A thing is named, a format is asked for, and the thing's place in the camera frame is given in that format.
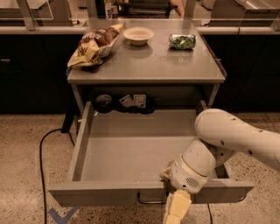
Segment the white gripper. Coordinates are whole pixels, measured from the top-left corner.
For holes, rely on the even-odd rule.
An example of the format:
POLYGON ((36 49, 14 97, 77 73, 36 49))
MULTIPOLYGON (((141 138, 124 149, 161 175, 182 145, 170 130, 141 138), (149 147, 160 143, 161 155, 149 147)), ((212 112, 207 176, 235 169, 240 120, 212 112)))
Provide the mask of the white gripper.
POLYGON ((159 177, 177 189, 167 197, 163 224, 180 224, 192 204, 190 194, 198 193, 207 183, 208 177, 198 174, 180 154, 171 167, 164 169, 159 177))

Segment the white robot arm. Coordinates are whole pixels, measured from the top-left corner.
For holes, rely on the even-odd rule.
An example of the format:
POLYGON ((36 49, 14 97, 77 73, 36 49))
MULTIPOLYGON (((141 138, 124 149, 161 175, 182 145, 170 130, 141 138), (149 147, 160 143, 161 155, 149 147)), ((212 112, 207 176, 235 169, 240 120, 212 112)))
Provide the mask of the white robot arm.
POLYGON ((207 183, 210 173, 227 158, 211 149, 242 152, 280 171, 280 134, 258 129, 228 112, 209 108, 198 114, 196 137, 160 177, 175 188, 167 196, 163 224, 181 224, 191 196, 207 183))

